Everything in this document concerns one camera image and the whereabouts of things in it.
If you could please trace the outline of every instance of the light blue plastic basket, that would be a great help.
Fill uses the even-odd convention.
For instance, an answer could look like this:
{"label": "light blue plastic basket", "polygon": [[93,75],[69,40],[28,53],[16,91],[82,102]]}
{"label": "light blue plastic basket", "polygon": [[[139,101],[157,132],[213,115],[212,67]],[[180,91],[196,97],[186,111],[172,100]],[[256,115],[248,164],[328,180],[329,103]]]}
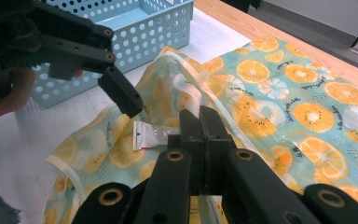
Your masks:
{"label": "light blue plastic basket", "polygon": [[[126,73],[153,61],[165,47],[188,44],[193,0],[46,0],[48,4],[110,27],[116,67]],[[64,81],[48,77],[48,64],[34,67],[37,73],[33,98],[43,107],[56,105],[98,85],[101,74],[85,72]]]}

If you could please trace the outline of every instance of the kiwi pattern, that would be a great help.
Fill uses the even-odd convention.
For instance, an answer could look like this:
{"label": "kiwi pattern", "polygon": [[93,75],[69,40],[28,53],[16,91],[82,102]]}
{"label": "kiwi pattern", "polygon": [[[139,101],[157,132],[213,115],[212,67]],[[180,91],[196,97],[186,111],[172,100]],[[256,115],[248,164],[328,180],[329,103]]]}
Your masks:
{"label": "kiwi pattern", "polygon": [[[133,151],[133,122],[178,127],[180,110],[197,116],[200,105],[217,110],[236,145],[259,152],[288,188],[303,193],[308,185],[327,183],[358,189],[357,87],[323,62],[313,62],[302,49],[273,37],[205,64],[209,66],[166,48],[136,86],[145,111],[123,119],[111,105],[71,134],[48,161],[73,185],[65,188],[57,181],[45,216],[61,223],[67,219],[65,211],[76,211],[74,206],[91,189],[106,182],[136,186],[142,167],[165,147]],[[262,78],[243,79],[239,70]]]}

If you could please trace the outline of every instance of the wooden table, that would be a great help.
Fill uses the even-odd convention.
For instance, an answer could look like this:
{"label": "wooden table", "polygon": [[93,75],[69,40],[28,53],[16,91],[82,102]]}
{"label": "wooden table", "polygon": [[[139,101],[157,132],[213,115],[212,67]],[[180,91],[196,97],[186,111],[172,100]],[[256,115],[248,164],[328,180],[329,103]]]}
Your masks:
{"label": "wooden table", "polygon": [[269,35],[294,44],[299,49],[306,52],[315,62],[321,63],[327,69],[358,86],[357,67],[345,63],[320,49],[316,49],[315,47],[243,13],[234,7],[220,2],[219,0],[195,0],[194,3],[196,8],[250,39],[254,40]]}

